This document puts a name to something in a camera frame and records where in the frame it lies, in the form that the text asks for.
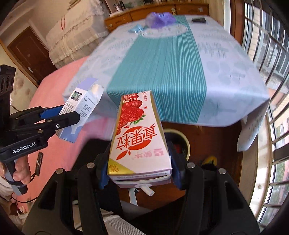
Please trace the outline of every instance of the blue plastic bag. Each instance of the blue plastic bag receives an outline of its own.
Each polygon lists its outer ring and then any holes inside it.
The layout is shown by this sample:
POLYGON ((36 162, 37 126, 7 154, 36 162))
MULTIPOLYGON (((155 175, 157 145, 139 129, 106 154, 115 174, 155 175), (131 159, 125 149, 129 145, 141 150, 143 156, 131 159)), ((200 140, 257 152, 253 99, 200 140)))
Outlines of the blue plastic bag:
POLYGON ((156 13, 151 12, 145 18, 145 24, 152 29, 162 28, 164 26, 174 24, 176 22, 175 17, 169 12, 156 13))

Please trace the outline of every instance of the patterned wallpaper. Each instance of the patterned wallpaper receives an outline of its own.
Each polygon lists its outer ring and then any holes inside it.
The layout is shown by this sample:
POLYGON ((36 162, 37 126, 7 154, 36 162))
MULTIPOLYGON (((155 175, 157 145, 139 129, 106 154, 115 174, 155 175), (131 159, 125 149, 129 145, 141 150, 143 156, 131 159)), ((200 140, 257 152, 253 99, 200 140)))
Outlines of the patterned wallpaper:
POLYGON ((13 92, 11 93, 12 105, 18 110, 27 109, 37 87, 17 68, 0 46, 0 65, 3 64, 16 68, 13 92))

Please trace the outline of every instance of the white box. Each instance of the white box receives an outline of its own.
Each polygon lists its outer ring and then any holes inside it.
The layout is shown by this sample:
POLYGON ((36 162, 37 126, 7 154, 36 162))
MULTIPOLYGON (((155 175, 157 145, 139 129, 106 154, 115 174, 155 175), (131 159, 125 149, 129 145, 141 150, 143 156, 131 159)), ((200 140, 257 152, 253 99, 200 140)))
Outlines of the white box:
POLYGON ((81 82, 66 101, 59 115, 76 111, 80 115, 77 124, 56 131, 59 138, 75 143, 78 134, 98 104, 103 87, 97 84, 97 79, 87 78, 81 82))

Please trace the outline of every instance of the teal striped bed runner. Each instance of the teal striped bed runner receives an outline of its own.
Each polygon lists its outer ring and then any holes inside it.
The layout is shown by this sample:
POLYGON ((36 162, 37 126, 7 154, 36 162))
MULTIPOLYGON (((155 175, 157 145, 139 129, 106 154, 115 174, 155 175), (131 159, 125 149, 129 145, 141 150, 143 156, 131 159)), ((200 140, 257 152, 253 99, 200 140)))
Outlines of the teal striped bed runner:
POLYGON ((107 94, 118 106, 122 95, 151 90, 162 121, 196 123, 205 97, 206 80, 197 44, 187 27, 178 36, 138 36, 115 72, 107 94))

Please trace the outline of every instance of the wooden dresser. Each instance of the wooden dresser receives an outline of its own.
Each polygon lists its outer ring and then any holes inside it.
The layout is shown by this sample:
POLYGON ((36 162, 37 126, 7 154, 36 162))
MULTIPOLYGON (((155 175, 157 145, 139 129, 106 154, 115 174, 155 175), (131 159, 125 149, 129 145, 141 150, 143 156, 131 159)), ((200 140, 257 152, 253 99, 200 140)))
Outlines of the wooden dresser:
POLYGON ((112 32, 120 25, 146 18, 146 16, 151 12, 170 12, 173 15, 209 16, 209 5, 207 3, 189 1, 168 1, 165 3, 154 3, 126 10, 120 15, 107 18, 104 22, 108 30, 112 32))

